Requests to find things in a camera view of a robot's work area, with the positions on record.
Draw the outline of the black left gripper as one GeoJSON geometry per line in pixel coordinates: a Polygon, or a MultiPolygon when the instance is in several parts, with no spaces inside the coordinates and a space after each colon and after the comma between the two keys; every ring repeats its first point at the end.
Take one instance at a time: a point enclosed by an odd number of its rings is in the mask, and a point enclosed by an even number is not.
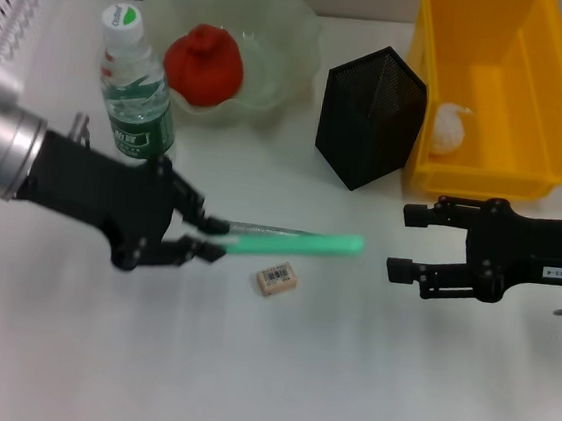
{"type": "Polygon", "coordinates": [[[194,258],[212,264],[224,257],[221,245],[192,236],[162,240],[174,210],[203,234],[230,232],[227,221],[206,214],[204,197],[167,158],[130,166],[52,130],[15,198],[98,229],[109,243],[112,264],[125,271],[179,267],[194,258]]]}

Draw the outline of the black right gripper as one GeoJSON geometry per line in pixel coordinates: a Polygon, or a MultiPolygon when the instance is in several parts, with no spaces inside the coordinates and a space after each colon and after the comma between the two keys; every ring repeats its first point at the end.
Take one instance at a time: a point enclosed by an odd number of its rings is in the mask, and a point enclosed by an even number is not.
{"type": "Polygon", "coordinates": [[[521,216],[509,202],[440,196],[431,207],[404,205],[406,227],[468,230],[467,264],[422,264],[389,257],[388,280],[417,283],[422,299],[502,299],[521,284],[562,286],[562,220],[521,216]]]}

